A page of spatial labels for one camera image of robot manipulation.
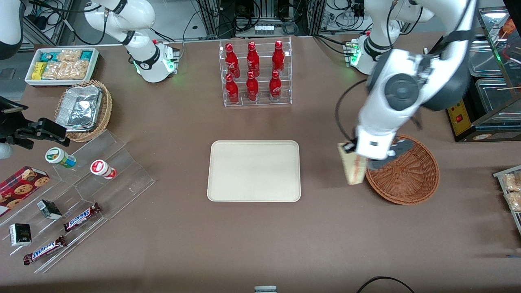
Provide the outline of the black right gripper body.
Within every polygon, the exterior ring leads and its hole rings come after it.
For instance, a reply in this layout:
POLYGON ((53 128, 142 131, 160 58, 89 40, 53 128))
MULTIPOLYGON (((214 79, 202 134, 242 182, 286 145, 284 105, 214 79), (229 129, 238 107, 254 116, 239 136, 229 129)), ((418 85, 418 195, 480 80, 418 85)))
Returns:
POLYGON ((32 149, 36 138, 41 131, 41 121, 32 122, 25 118, 22 111, 27 106, 15 103, 0 97, 0 142, 8 145, 19 145, 25 149, 32 149))

